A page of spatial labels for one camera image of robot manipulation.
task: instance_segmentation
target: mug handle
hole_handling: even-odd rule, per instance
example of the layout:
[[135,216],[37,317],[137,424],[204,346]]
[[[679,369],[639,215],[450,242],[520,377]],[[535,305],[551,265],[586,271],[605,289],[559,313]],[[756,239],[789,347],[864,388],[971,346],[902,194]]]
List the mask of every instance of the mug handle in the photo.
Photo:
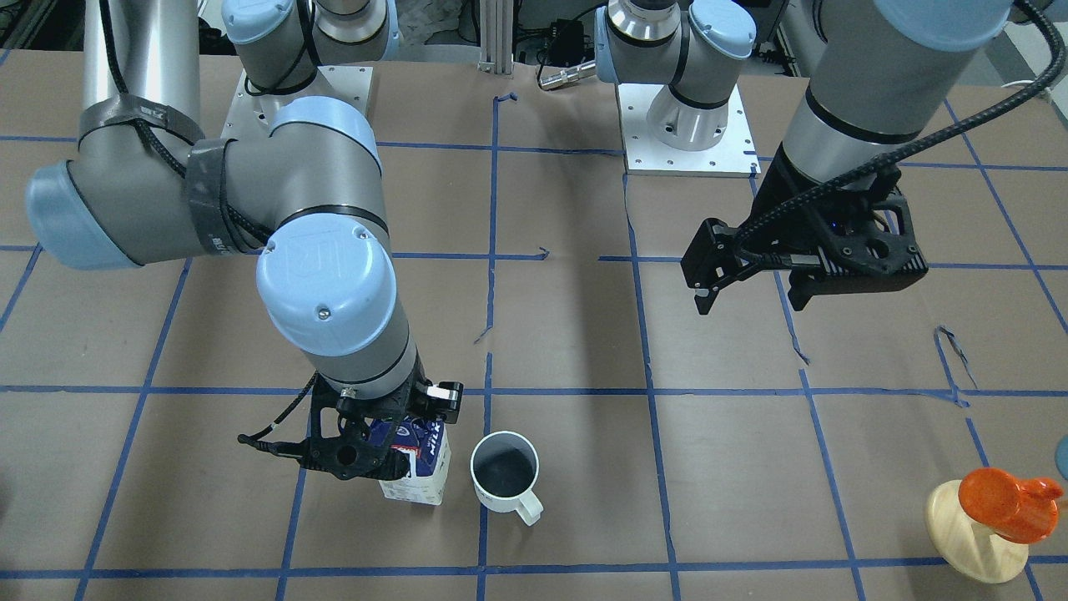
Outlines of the mug handle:
[[545,509],[541,506],[541,502],[538,501],[537,495],[534,491],[527,491],[519,495],[519,507],[516,508],[516,513],[523,519],[523,523],[528,526],[533,526],[535,522],[541,518],[541,510]]

